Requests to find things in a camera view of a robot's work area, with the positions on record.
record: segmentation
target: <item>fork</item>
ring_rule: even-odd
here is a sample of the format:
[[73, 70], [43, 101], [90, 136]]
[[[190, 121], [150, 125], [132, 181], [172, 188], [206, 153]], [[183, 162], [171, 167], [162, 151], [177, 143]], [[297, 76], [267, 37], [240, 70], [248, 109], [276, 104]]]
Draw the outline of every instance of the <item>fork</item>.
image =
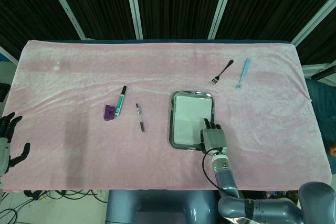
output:
[[223, 69], [222, 72], [220, 72], [219, 75], [217, 75], [214, 79], [212, 79], [212, 84], [215, 85], [218, 81], [219, 81], [219, 77], [221, 76], [221, 74], [225, 71], [225, 69], [227, 69], [229, 66], [231, 66], [233, 63], [233, 60], [230, 60], [229, 63], [226, 65], [226, 67]]

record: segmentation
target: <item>metal frame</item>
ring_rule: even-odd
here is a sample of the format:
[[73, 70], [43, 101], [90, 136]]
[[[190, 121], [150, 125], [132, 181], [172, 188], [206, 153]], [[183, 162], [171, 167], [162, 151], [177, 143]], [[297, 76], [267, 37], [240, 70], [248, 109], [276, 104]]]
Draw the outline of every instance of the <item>metal frame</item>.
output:
[[73, 14], [67, 0], [58, 0], [61, 4], [61, 6], [63, 7], [64, 11], [66, 12], [66, 14], [68, 15], [72, 25], [74, 26], [76, 32], [78, 33], [78, 36], [81, 40], [86, 40], [87, 38], [84, 35], [84, 32], [82, 30], [82, 28], [80, 27], [75, 15]]
[[15, 65], [18, 65], [19, 61], [15, 59], [9, 52], [7, 52], [2, 46], [0, 46], [0, 54], [4, 55], [8, 60], [10, 60]]
[[292, 40], [291, 43], [297, 47], [335, 7], [336, 0], [328, 0], [312, 17], [312, 19], [304, 26], [304, 28]]
[[219, 24], [221, 23], [222, 16], [224, 14], [227, 1], [228, 0], [218, 0], [216, 12], [215, 12], [212, 24], [211, 24], [208, 39], [215, 39]]
[[[310, 78], [312, 75], [322, 72], [332, 66], [336, 66], [336, 60], [333, 63], [325, 63], [325, 64], [315, 64], [315, 65], [304, 65], [302, 66], [303, 75], [305, 78]], [[334, 80], [333, 76], [327, 76], [323, 79], [320, 79], [320, 82], [323, 82], [325, 84], [335, 86], [336, 87], [336, 81]]]
[[138, 0], [129, 0], [136, 39], [143, 39]]

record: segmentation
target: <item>pink towel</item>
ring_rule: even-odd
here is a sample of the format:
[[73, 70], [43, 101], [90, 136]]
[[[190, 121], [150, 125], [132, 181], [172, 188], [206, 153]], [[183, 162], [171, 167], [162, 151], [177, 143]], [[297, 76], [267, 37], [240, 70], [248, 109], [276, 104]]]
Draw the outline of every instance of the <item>pink towel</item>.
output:
[[[241, 90], [244, 63], [251, 64]], [[209, 82], [226, 66], [218, 84]], [[104, 121], [126, 85], [120, 116]], [[30, 41], [4, 114], [23, 119], [5, 190], [214, 189], [203, 154], [169, 144], [170, 96], [210, 93], [239, 189], [293, 190], [331, 172], [296, 49], [289, 44], [62, 44]], [[135, 110], [143, 111], [145, 133]], [[211, 159], [206, 159], [211, 178]]]

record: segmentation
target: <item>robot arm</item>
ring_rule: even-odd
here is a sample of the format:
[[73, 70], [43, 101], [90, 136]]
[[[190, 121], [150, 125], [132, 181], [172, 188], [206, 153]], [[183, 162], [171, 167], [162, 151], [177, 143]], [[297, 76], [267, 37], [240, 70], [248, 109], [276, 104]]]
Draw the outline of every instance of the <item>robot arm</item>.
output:
[[336, 223], [336, 196], [334, 190], [321, 182], [306, 183], [300, 187], [299, 209], [286, 200], [239, 199], [230, 162], [226, 156], [224, 131], [219, 125], [204, 119], [206, 129], [201, 130], [204, 152], [212, 157], [217, 187], [221, 199], [218, 211], [232, 223], [244, 224], [253, 220], [264, 224], [318, 224]]
[[[16, 124], [22, 119], [18, 116], [12, 119], [15, 113], [4, 116], [0, 119], [0, 177], [6, 174], [10, 167], [14, 167], [21, 161], [25, 160], [29, 154], [30, 143], [26, 143], [23, 152], [20, 156], [11, 159], [10, 157], [10, 143], [14, 134]], [[0, 196], [2, 195], [3, 184], [0, 182]]]

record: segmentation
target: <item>green marker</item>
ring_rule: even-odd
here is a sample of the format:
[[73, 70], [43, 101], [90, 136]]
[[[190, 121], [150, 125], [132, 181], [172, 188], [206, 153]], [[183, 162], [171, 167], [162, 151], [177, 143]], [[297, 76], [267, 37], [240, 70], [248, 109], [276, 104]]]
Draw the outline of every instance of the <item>green marker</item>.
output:
[[120, 110], [121, 110], [122, 102], [124, 101], [125, 93], [126, 93], [126, 86], [124, 86], [122, 88], [122, 92], [119, 96], [119, 101], [118, 101], [118, 104], [117, 104], [116, 113], [114, 114], [115, 116], [118, 116], [120, 114]]

